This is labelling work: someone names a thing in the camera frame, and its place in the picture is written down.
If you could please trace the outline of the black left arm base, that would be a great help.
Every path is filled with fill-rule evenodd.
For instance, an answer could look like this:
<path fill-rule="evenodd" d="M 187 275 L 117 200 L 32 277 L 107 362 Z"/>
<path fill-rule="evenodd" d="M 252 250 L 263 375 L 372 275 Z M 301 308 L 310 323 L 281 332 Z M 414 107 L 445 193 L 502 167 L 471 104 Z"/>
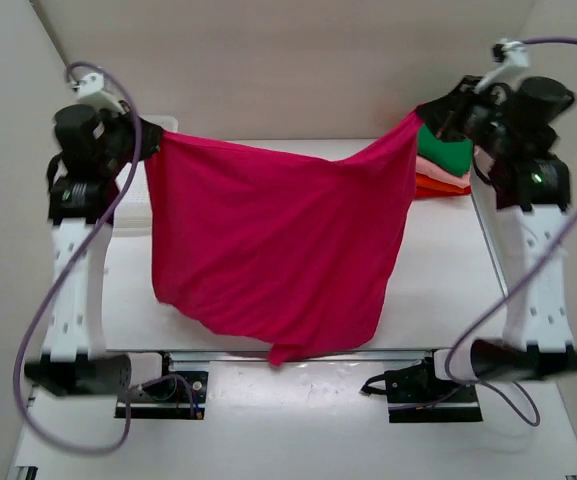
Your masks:
<path fill-rule="evenodd" d="M 115 417 L 132 420 L 200 421 L 206 417 L 209 364 L 194 354 L 144 352 L 129 355 L 132 379 Z"/>

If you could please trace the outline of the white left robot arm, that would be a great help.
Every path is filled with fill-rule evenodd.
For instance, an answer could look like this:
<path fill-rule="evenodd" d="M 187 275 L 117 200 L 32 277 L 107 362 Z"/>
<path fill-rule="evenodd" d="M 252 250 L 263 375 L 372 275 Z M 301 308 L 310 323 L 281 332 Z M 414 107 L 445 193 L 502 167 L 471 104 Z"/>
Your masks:
<path fill-rule="evenodd" d="M 104 266 L 114 211 L 140 161 L 159 149 L 163 130 L 126 102 L 116 107 L 67 106 L 54 116 L 61 148 L 46 171 L 54 284 L 44 308 L 49 325 L 37 358 L 21 371 L 55 396 L 123 395 L 131 360 L 110 354 L 102 328 Z"/>

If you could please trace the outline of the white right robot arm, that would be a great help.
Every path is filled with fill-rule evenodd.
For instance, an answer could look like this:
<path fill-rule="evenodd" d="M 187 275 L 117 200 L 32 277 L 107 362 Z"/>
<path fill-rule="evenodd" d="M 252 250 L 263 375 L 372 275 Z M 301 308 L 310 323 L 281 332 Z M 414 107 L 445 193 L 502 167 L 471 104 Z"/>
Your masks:
<path fill-rule="evenodd" d="M 507 262 L 501 336 L 472 336 L 495 314 L 490 307 L 451 348 L 434 353 L 434 365 L 417 374 L 424 398 L 441 399 L 453 382 L 577 373 L 564 294 L 565 251 L 557 237 L 569 219 L 571 175 L 551 150 L 558 140 L 552 122 L 575 102 L 571 90 L 547 77 L 527 77 L 511 88 L 466 76 L 445 96 L 418 107 L 438 140 L 468 139 L 475 156 L 489 158 L 483 178 L 495 195 Z"/>

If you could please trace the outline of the magenta t-shirt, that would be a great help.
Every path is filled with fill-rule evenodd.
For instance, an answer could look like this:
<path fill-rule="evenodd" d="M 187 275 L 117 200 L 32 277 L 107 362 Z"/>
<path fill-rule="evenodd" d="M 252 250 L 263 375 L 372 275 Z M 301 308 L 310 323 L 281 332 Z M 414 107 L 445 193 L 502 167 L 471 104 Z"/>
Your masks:
<path fill-rule="evenodd" d="M 165 133 L 145 164 L 156 299 L 272 365 L 374 336 L 415 195 L 415 114 L 341 160 Z"/>

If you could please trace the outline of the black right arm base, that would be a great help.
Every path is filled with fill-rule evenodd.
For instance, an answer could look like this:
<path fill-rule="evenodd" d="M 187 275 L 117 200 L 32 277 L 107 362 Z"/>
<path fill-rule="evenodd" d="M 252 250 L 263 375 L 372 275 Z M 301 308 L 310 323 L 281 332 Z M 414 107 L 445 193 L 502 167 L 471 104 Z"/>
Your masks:
<path fill-rule="evenodd" d="M 385 397 L 391 424 L 483 421 L 475 387 L 438 378 L 431 355 L 410 366 L 370 377 L 360 393 Z"/>

